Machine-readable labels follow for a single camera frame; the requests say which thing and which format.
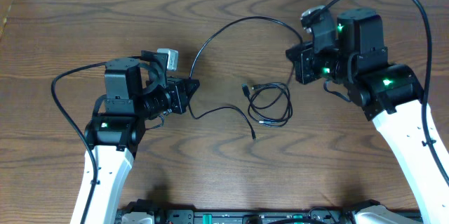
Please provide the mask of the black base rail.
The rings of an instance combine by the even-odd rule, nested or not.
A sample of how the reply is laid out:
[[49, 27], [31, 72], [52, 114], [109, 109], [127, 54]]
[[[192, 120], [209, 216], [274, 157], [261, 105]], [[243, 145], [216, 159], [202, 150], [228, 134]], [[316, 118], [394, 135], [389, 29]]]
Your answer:
[[392, 211], [369, 199], [342, 209], [315, 206], [289, 211], [273, 209], [205, 210], [192, 205], [159, 206], [139, 199], [116, 212], [114, 224], [247, 224], [247, 223], [427, 223], [419, 211]]

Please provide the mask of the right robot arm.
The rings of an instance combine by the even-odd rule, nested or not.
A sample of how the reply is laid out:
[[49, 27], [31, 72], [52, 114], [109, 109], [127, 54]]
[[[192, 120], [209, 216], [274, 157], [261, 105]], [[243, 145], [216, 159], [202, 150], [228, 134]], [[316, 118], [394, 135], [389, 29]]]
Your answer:
[[381, 17], [369, 8], [333, 18], [323, 6], [301, 15], [312, 40], [286, 51], [301, 84], [343, 85], [390, 146], [416, 198], [424, 223], [448, 222], [448, 151], [436, 131], [424, 89], [412, 69], [388, 61]]

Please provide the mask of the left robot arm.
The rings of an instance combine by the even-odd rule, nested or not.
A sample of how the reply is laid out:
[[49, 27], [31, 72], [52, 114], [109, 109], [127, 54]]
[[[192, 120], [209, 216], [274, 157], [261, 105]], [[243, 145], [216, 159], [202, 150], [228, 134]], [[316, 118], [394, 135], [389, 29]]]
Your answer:
[[113, 223], [145, 122], [186, 111], [199, 80], [167, 77], [167, 64], [163, 54], [106, 62], [106, 93], [85, 129], [88, 149], [72, 223]]

